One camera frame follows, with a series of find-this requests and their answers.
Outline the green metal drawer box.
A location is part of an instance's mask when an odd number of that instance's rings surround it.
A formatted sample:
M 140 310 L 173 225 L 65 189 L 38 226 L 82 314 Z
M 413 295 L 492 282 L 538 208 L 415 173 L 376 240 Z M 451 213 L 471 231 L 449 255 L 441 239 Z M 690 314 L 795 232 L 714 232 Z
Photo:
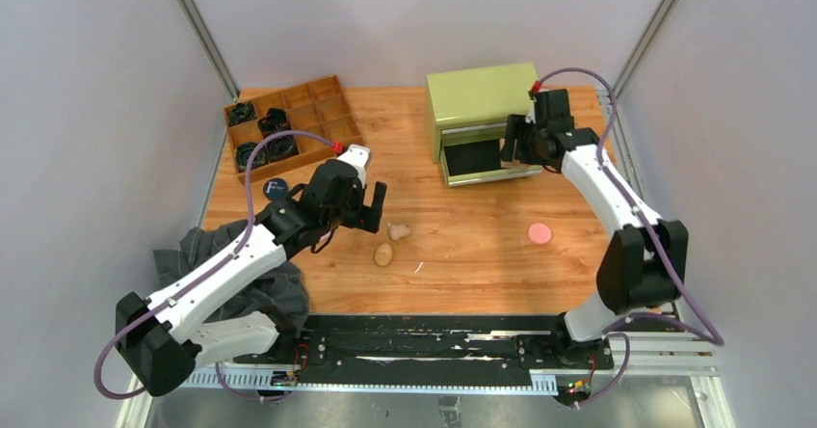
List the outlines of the green metal drawer box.
M 540 166 L 505 168 L 500 158 L 508 116 L 525 115 L 538 79 L 532 63 L 478 67 L 426 76 L 425 126 L 432 161 L 449 187 L 540 174 Z

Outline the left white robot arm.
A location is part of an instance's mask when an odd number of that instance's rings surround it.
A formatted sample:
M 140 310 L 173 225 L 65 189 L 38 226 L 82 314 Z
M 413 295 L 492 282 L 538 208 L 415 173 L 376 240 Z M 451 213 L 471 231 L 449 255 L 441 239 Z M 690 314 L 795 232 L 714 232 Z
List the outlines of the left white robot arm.
M 147 298 L 131 292 L 118 301 L 109 346 L 145 392 L 165 395 L 199 368 L 238 356 L 261 354 L 272 363 L 293 356 L 294 331 L 272 308 L 218 322 L 209 317 L 295 255 L 319 253 L 339 227 L 378 232 L 387 186 L 376 182 L 371 204 L 364 204 L 370 161 L 368 148 L 349 147 L 319 165 L 308 183 L 250 216 L 235 240 L 188 275 Z

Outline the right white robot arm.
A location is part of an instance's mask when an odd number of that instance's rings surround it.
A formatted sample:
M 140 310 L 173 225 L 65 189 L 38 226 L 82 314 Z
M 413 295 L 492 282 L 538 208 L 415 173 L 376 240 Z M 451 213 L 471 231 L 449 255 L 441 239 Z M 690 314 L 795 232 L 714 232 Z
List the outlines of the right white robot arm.
M 501 158 L 563 175 L 590 205 L 609 237 L 596 273 L 596 290 L 563 315 L 551 339 L 553 359 L 573 367 L 629 312 L 677 299 L 689 234 L 644 204 L 615 169 L 598 135 L 579 128 L 566 90 L 531 89 L 531 111 L 508 117 Z

